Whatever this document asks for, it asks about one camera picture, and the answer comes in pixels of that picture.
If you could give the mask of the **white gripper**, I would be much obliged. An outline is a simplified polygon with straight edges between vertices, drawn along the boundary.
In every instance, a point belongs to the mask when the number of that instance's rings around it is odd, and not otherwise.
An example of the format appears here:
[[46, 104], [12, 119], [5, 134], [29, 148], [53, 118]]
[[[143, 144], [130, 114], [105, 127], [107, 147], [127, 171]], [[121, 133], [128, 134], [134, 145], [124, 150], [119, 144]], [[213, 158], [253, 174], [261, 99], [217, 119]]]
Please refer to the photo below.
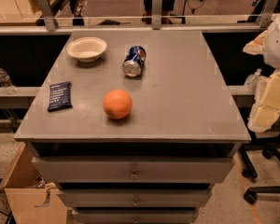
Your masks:
[[256, 87], [247, 127], [255, 133], [271, 129], [280, 117], [280, 14], [254, 40], [247, 43], [243, 52], [262, 55], [266, 64], [279, 68], [269, 77], [261, 76]]

